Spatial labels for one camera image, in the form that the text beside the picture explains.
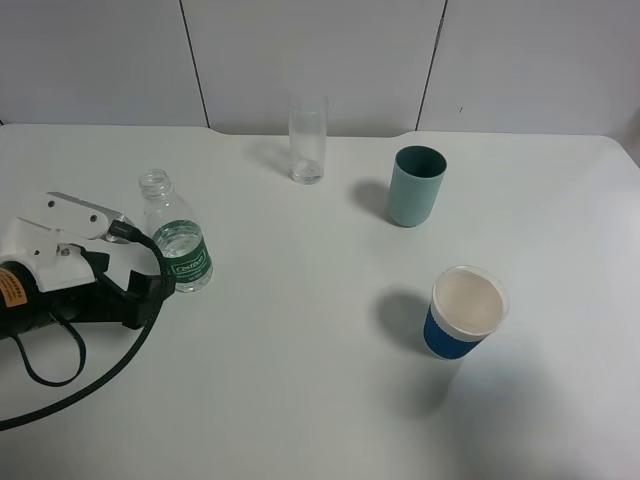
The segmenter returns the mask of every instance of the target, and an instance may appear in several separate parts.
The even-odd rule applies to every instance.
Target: white table
[[[395,152],[449,170],[431,218],[383,211]],[[0,128],[0,225],[28,187],[139,222],[137,174],[169,172],[215,273],[175,295],[132,364],[70,409],[0,434],[2,479],[636,479],[640,475],[640,171],[604,137],[410,133],[331,138],[326,177],[286,178],[284,137],[199,128]],[[111,274],[149,271],[134,246]],[[473,264],[510,292],[505,325],[462,362],[429,357],[431,285]],[[81,326],[87,370],[32,383],[0,342],[0,417],[88,384],[137,333]],[[35,366],[76,362],[55,327]]]

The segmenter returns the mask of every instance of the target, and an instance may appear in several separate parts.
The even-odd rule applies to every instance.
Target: glass cup
[[[291,178],[311,185],[324,176],[327,145],[327,97],[296,97],[289,109]]]

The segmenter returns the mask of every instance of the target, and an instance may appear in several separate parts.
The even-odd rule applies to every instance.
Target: green label
[[[198,226],[188,220],[179,220],[168,223],[153,235],[153,241],[158,243],[158,239],[162,236],[163,231],[168,228],[198,228]],[[190,253],[181,257],[168,258],[167,265],[169,270],[176,277],[176,283],[191,283],[199,280],[211,267],[211,257],[204,243],[204,237],[200,240],[198,246]]]

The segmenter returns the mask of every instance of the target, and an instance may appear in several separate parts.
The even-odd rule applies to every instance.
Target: black strap
[[[138,338],[136,338],[135,342],[133,342],[133,345],[129,347],[127,353],[125,353],[124,356],[120,360],[118,360],[118,363],[116,363],[93,383],[90,383],[86,387],[78,390],[76,393],[72,393],[62,400],[58,400],[51,405],[40,408],[39,410],[35,410],[24,415],[19,415],[17,417],[9,418],[7,420],[0,420],[0,432],[20,427],[22,425],[35,422],[36,420],[48,417],[49,415],[53,415],[60,410],[64,410],[65,408],[78,403],[83,398],[86,398],[96,390],[104,387],[131,362],[133,357],[135,357],[136,353],[140,351],[140,348],[142,348],[142,345],[149,337],[149,334],[151,333],[151,330],[153,329],[153,326],[158,319],[158,314],[160,313],[160,309],[162,308],[162,303],[171,293],[173,293],[175,287],[175,277],[171,275],[171,272],[169,271],[169,267],[167,265],[167,260],[162,255],[162,252],[160,251],[156,243],[149,237],[144,235],[140,230],[131,225],[127,225],[124,222],[114,220],[109,229],[109,233],[117,237],[129,240],[131,242],[140,243],[141,245],[150,249],[153,252],[153,256],[156,257],[158,266],[160,267],[160,293],[158,295],[155,295],[151,301],[151,305],[148,310],[149,316],[146,323],[142,327],[140,335],[138,335]]]
[[[64,387],[65,385],[69,385],[71,382],[73,382],[78,377],[78,375],[82,373],[82,370],[84,370],[84,364],[87,360],[87,346],[84,344],[84,340],[82,339],[78,331],[73,328],[69,322],[67,322],[63,318],[56,318],[54,315],[51,315],[51,319],[62,328],[64,328],[67,332],[69,332],[69,334],[78,344],[78,350],[80,352],[80,364],[78,365],[78,371],[73,377],[68,380],[63,380],[62,382],[52,382],[50,380],[45,380],[40,375],[38,375],[29,362],[29,357],[27,357],[27,352],[24,349],[24,345],[22,344],[22,340],[20,340],[20,337],[11,332],[9,329],[5,329],[4,333],[8,337],[11,337],[13,341],[18,345],[18,348],[20,349],[20,355],[22,356],[22,361],[24,362],[24,368],[27,369],[27,373],[33,381],[38,382],[40,385],[46,385],[47,387]]]

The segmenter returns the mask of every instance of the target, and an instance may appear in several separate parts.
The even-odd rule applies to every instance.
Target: green plastic cup
[[[447,161],[432,148],[416,145],[400,150],[389,189],[391,219],[415,227],[429,218],[446,170]]]

